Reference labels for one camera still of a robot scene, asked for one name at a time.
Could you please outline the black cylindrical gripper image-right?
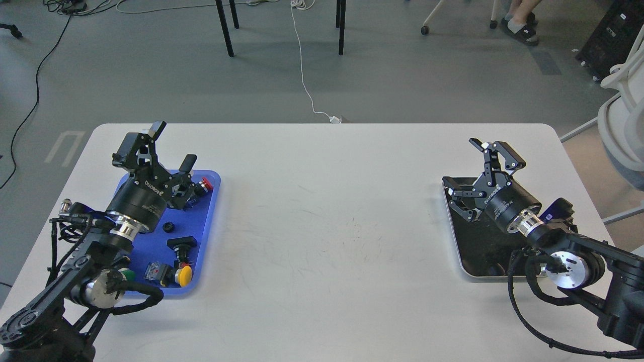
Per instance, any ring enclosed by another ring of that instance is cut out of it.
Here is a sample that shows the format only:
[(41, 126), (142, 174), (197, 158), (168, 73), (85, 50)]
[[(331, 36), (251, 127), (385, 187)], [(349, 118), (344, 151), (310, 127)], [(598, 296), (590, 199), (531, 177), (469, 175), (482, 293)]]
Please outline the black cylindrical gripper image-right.
[[(485, 169), (474, 184), (462, 187), (450, 176), (442, 177), (442, 185), (448, 188), (448, 206), (467, 222), (476, 222), (481, 211), (505, 232), (518, 232), (515, 219), (525, 210), (536, 214), (541, 202), (512, 179), (512, 174), (526, 167), (525, 160), (508, 143), (481, 142), (470, 138), (469, 142), (484, 154)], [(478, 207), (470, 208), (465, 201), (478, 199)]]

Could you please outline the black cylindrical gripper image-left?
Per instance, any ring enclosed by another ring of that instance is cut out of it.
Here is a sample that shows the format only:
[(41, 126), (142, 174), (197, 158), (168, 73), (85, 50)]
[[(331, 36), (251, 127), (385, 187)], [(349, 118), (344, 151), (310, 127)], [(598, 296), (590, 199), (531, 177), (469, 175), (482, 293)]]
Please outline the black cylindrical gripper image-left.
[(183, 209), (186, 199), (195, 195), (191, 176), (195, 154), (187, 154), (175, 174), (158, 163), (155, 142), (166, 125), (156, 121), (145, 132), (127, 133), (112, 154), (112, 166), (129, 172), (129, 178), (116, 192), (106, 213), (127, 216), (142, 224), (146, 232), (154, 231), (167, 208)]

